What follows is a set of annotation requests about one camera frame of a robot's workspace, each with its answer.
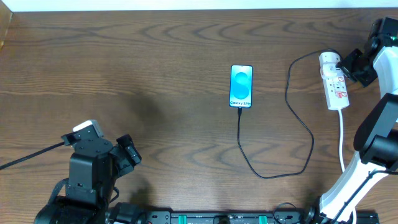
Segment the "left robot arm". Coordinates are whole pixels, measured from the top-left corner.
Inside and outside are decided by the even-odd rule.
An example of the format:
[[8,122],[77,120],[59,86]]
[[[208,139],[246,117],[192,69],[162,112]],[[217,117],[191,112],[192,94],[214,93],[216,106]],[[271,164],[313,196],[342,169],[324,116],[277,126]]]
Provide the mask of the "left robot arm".
[[105,223],[118,193],[116,180],[134,170],[142,157],[130,135],[106,140],[93,124],[62,136],[72,146],[69,177],[56,184],[35,223]]

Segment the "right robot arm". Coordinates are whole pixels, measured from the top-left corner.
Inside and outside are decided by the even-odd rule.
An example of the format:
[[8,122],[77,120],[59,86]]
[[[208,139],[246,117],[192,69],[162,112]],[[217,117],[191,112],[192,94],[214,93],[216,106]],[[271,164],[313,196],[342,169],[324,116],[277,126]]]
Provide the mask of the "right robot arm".
[[361,199],[381,179],[397,174],[397,19],[376,20],[363,50],[345,58],[327,50],[319,59],[328,98],[347,100],[345,78],[362,86],[379,82],[381,99],[354,136],[351,162],[307,218],[307,223],[353,223]]

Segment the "blue screen Galaxy smartphone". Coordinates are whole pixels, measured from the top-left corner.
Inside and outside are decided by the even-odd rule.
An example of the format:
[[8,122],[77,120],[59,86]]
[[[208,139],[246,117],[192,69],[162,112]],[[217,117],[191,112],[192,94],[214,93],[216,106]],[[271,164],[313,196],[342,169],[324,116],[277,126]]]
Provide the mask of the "blue screen Galaxy smartphone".
[[229,106],[250,108],[252,106],[252,65],[232,65],[230,72]]

